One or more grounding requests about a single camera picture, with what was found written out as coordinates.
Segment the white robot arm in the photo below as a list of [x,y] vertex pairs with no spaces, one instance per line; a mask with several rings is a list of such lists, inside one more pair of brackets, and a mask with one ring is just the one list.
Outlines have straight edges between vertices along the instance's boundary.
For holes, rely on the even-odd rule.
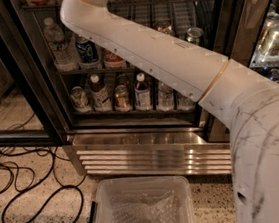
[[229,129],[237,223],[279,223],[279,84],[233,59],[109,12],[62,0],[70,30],[197,102]]

